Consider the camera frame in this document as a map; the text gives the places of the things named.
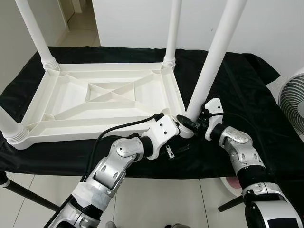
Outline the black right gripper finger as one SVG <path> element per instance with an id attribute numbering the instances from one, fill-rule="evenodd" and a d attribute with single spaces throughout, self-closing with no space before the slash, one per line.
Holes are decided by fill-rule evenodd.
<path id="1" fill-rule="evenodd" d="M 177 115 L 177 121 L 180 124 L 179 128 L 181 131 L 184 131 L 185 133 L 191 132 L 193 134 L 198 133 L 200 127 L 200 124 L 198 122 L 193 121 L 183 115 Z"/>

